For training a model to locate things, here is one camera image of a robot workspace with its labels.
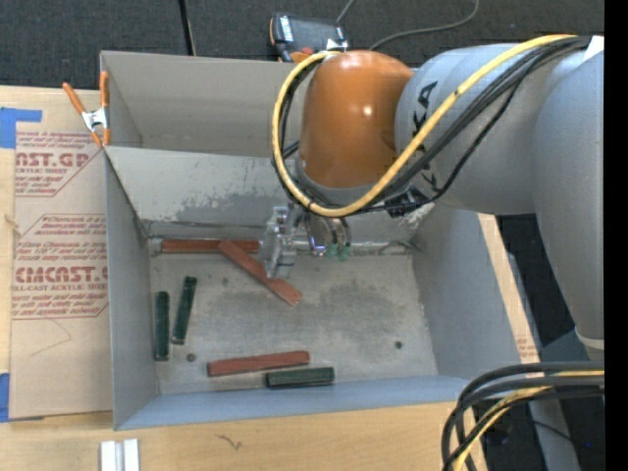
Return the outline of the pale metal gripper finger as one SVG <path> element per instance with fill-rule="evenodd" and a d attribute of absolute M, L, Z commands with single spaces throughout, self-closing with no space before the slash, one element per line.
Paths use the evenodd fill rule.
<path fill-rule="evenodd" d="M 275 266 L 276 277 L 287 280 L 295 265 L 297 253 L 294 249 L 282 249 L 277 256 Z"/>
<path fill-rule="evenodd" d="M 266 222 L 264 234 L 259 241 L 260 259 L 265 269 L 280 269 L 284 266 L 288 208 L 276 206 Z"/>

